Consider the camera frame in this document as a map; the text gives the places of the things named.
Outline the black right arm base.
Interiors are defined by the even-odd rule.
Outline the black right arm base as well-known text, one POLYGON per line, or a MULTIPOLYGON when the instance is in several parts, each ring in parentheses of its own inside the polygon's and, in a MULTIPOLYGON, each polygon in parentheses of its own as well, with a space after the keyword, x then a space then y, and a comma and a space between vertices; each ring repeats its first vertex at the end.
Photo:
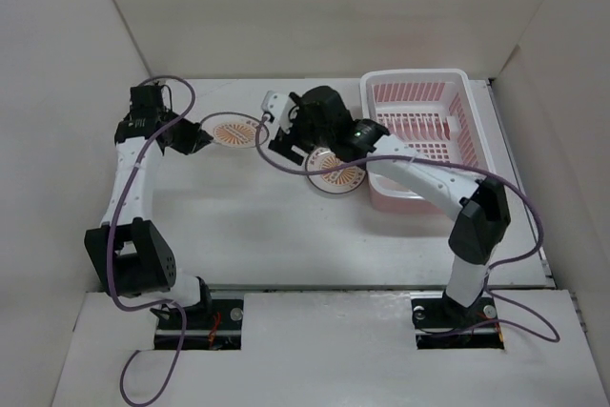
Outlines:
POLYGON ((465 310, 445 297, 419 297, 411 305, 419 350, 504 349, 491 297, 480 297, 465 310))

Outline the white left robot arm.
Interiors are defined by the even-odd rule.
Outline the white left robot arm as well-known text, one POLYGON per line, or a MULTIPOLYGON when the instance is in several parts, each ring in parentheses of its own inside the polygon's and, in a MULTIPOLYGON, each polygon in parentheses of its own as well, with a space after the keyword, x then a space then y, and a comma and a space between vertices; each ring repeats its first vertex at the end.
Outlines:
POLYGON ((166 150, 198 153, 213 141, 200 124, 173 110, 172 93, 157 79, 130 89, 130 107, 114 135, 117 168, 109 207, 84 244, 105 292, 123 310, 127 298, 149 297, 195 328, 213 304, 205 281, 179 272, 168 242, 153 224, 153 193, 166 150))

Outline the orange sunburst plate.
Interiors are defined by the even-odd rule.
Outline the orange sunburst plate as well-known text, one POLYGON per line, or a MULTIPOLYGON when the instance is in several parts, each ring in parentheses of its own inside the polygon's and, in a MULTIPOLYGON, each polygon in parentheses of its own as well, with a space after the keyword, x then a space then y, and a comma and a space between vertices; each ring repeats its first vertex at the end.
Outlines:
MULTIPOLYGON (((329 149, 317 148, 307 157, 305 171, 319 172, 342 164, 329 149)), ((359 167, 350 167, 325 174, 308 175, 307 179, 320 192, 342 195, 355 191, 365 181, 366 172, 359 167)))
POLYGON ((232 149, 254 148, 260 121, 240 112, 212 113, 201 121, 201 128, 217 145, 232 149))

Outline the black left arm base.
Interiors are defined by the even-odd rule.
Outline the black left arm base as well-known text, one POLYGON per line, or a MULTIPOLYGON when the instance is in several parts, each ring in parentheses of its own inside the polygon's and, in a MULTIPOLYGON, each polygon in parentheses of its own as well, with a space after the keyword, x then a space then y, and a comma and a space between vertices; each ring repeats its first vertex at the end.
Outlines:
MULTIPOLYGON (((156 317, 155 350, 175 350, 181 333, 181 316, 175 308, 151 309, 156 317)), ((183 351, 236 351, 241 349, 244 295, 212 294, 209 311, 186 309, 183 351)))

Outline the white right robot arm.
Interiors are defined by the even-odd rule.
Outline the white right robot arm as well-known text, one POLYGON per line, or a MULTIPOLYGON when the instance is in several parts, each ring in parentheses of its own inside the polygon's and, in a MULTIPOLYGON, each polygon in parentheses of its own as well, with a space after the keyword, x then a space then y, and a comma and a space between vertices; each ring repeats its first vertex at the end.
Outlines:
POLYGON ((443 211, 454 223, 448 240, 454 261, 440 312, 454 325, 474 315, 490 258, 511 222, 505 187, 497 177, 475 179, 451 171, 375 120, 353 118, 329 86, 303 95, 268 92, 261 110, 275 128, 270 151, 301 165, 306 154, 327 148, 342 163, 388 178, 443 211))

